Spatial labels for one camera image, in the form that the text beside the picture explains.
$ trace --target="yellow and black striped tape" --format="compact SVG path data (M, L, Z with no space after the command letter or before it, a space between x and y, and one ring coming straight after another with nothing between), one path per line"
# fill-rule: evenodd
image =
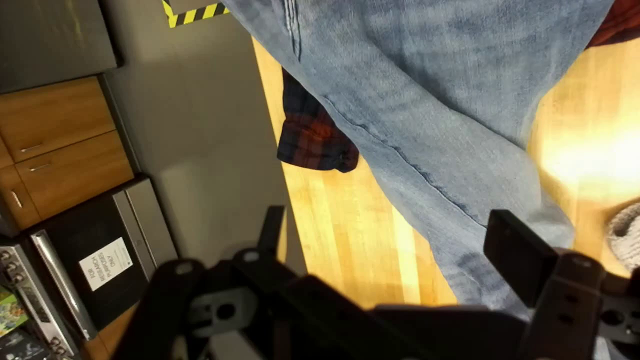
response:
M228 9L222 3L208 4L203 9L192 9L192 11L175 15L171 4L170 4L170 0L162 0L162 9L163 9L163 15L166 15L166 20L168 20L170 28L178 28L178 26L183 26L183 25L193 25L193 22L200 22L200 20L205 20L205 18L228 15Z

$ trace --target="wooden cabinet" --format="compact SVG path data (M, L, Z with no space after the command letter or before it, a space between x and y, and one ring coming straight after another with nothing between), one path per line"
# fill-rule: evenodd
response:
M18 229L27 229L40 223L40 215L13 166L0 171L0 197L6 208L11 213Z
M19 163L18 173L42 218L134 176L115 133Z
M95 79L0 97L0 199L19 230L130 179Z
M93 79L0 97L0 134L16 163L112 131Z

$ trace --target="denim pant leg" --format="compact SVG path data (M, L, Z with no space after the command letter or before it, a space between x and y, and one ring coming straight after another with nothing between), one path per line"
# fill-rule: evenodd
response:
M523 315L482 256L488 213L552 247L572 227L523 153L540 97L602 22L599 0L228 0L332 115L465 305Z

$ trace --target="jeans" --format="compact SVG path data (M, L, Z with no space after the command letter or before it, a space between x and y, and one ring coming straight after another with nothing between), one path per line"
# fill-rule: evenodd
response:
M552 247L572 227L525 154L540 98L611 0L225 0L367 161L456 298L523 305L482 256L492 208Z

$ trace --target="blue jeans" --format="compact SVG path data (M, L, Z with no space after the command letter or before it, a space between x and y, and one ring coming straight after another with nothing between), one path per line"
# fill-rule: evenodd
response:
M225 0L330 113L427 239L459 302L525 315L482 256L492 208L552 247L572 227L523 146L611 0Z

